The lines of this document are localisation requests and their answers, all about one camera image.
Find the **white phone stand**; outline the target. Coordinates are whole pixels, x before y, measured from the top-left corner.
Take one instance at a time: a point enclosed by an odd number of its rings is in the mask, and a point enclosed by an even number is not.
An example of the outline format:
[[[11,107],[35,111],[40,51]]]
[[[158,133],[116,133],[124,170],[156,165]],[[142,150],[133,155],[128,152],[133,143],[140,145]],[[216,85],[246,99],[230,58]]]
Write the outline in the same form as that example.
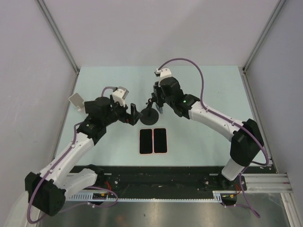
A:
[[[79,93],[74,93],[68,99],[69,102],[76,108],[78,112],[84,112],[85,110],[84,99],[80,96]]]

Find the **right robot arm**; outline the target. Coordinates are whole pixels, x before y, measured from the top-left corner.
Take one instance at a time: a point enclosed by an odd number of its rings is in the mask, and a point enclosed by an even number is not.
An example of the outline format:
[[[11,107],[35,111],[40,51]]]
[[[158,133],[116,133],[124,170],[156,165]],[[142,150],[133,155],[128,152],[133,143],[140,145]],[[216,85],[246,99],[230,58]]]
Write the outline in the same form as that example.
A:
[[[202,105],[198,97],[184,94],[174,77],[155,82],[151,99],[158,109],[167,104],[177,116],[202,123],[231,143],[230,159],[218,178],[218,184],[224,190],[231,189],[235,178],[253,163],[259,151],[264,150],[263,138],[253,119],[240,121]]]

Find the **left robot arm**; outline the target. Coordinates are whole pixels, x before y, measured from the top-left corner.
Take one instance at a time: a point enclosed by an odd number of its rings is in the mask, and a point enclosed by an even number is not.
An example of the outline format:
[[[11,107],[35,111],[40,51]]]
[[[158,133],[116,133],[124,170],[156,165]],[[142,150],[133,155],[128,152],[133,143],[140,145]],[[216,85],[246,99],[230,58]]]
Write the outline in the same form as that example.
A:
[[[74,135],[69,145],[39,173],[30,172],[26,176],[28,216],[32,206],[49,216],[54,216],[63,207],[66,199],[81,190],[91,186],[94,189],[101,188],[105,178],[102,172],[92,165],[72,177],[67,175],[105,135],[107,126],[117,121],[135,125],[141,117],[135,104],[130,105],[131,111],[128,113],[125,101],[116,101],[113,96],[87,101],[84,107],[87,117],[74,125]]]

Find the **black round-base phone stand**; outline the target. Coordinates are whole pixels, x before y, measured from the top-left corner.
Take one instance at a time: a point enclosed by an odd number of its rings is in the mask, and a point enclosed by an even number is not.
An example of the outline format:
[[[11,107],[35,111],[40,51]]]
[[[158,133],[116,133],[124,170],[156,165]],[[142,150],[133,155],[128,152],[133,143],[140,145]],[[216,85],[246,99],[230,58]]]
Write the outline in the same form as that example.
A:
[[[140,121],[144,125],[154,125],[159,119],[159,114],[157,110],[152,107],[153,103],[154,100],[152,98],[149,98],[146,103],[147,106],[141,110]]]

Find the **pink case phone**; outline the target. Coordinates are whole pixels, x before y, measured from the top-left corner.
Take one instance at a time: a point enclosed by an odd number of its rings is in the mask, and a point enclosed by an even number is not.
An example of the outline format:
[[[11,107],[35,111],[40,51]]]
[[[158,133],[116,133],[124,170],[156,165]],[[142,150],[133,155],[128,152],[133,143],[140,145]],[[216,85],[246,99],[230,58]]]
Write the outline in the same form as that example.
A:
[[[141,129],[139,131],[139,153],[148,155],[153,152],[152,129]]]
[[[165,154],[168,152],[167,131],[165,128],[156,128],[153,130],[153,146],[156,154]]]

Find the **grey case phone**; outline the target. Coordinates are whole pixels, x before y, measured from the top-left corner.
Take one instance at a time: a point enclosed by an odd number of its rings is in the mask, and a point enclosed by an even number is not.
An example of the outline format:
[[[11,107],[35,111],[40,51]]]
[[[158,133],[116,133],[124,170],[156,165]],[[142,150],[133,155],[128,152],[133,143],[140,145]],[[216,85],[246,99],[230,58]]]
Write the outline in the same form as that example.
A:
[[[157,106],[157,110],[159,111],[160,114],[163,114],[163,107],[162,106]]]

